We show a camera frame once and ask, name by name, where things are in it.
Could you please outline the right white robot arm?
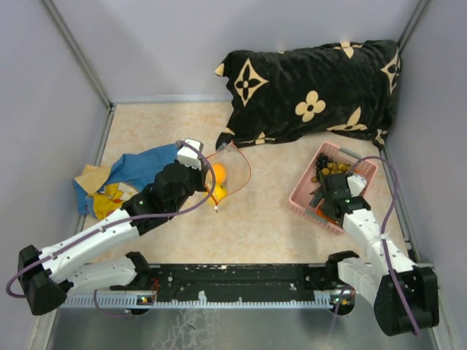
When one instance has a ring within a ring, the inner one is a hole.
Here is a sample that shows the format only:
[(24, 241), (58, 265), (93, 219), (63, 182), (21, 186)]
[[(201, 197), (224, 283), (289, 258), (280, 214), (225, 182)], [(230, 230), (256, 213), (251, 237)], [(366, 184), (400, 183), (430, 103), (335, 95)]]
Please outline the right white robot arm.
[(349, 285), (373, 307), (388, 336), (419, 334), (439, 324), (438, 280), (434, 270), (405, 256), (377, 222), (362, 192), (366, 180), (357, 174), (318, 176), (315, 203), (363, 249), (365, 259), (349, 252), (326, 270), (334, 288)]

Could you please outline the yellow lemon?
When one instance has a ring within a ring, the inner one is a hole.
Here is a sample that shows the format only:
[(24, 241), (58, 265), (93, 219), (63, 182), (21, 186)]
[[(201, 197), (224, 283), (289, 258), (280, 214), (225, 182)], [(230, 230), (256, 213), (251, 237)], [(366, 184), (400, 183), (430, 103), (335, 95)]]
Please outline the yellow lemon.
[(209, 197), (207, 203), (215, 208), (219, 205), (222, 199), (224, 199), (228, 195), (227, 188), (221, 184), (216, 184), (215, 185), (215, 191), (213, 194)]

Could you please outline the orange persimmon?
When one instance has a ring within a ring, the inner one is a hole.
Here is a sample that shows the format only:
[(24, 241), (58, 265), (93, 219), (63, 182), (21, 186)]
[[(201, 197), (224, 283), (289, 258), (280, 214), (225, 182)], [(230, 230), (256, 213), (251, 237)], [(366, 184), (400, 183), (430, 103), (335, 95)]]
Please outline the orange persimmon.
[(322, 209), (319, 207), (317, 208), (316, 210), (316, 215), (318, 215), (319, 217), (323, 218), (324, 220), (326, 220), (327, 222), (331, 222), (333, 224), (337, 224), (338, 222), (336, 220), (334, 220), (333, 218), (329, 217), (329, 216), (326, 216), (325, 213), (322, 211)]

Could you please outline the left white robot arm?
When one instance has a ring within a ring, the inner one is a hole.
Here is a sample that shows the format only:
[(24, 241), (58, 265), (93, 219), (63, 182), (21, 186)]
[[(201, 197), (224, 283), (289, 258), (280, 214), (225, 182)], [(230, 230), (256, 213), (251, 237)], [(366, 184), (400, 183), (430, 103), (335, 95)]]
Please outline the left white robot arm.
[(186, 200), (204, 192), (206, 177), (213, 173), (210, 163), (191, 168), (174, 161), (143, 191), (87, 230), (42, 249), (33, 245), (23, 248), (18, 256), (17, 279), (31, 313), (47, 314), (79, 293), (147, 287), (152, 272), (140, 252), (129, 252), (110, 262), (91, 260), (184, 214)]

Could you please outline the orange peach fruit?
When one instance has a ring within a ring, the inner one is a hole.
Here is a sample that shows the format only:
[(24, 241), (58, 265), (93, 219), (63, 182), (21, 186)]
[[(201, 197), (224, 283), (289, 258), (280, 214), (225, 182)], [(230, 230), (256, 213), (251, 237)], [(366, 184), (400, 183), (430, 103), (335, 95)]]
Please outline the orange peach fruit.
[(223, 184), (228, 178), (228, 171), (223, 163), (216, 162), (212, 164), (217, 184)]

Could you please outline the clear zip top bag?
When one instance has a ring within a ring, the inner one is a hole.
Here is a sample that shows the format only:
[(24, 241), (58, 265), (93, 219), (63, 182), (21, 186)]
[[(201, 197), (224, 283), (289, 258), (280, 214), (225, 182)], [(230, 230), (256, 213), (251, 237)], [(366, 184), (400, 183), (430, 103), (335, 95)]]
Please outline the clear zip top bag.
[(228, 171), (228, 178), (222, 184), (227, 188), (228, 195), (213, 208), (215, 212), (219, 212), (222, 207), (227, 206), (234, 193), (247, 185), (251, 177), (251, 167), (247, 158), (233, 142), (223, 144), (216, 153), (209, 155), (207, 160), (211, 165), (216, 162), (223, 163)]

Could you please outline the brown longan bunch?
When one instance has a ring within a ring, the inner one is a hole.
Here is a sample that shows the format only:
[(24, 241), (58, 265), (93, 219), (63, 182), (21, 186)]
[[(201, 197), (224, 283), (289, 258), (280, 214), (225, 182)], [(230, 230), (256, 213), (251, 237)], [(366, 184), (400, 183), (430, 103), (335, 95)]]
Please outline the brown longan bunch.
[(331, 174), (345, 174), (352, 168), (352, 166), (347, 163), (329, 162), (326, 168)]

